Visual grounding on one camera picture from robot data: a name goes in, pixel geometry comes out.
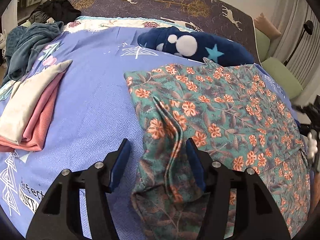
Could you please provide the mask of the right white gloved hand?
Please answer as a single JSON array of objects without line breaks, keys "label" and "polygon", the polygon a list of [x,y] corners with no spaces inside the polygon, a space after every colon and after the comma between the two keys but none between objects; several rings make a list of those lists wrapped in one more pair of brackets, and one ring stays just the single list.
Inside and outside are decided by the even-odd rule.
[{"label": "right white gloved hand", "polygon": [[315,158],[316,153],[318,152],[317,148],[317,139],[315,133],[309,132],[307,135],[308,139],[308,152],[307,157],[309,160],[313,161]]}]

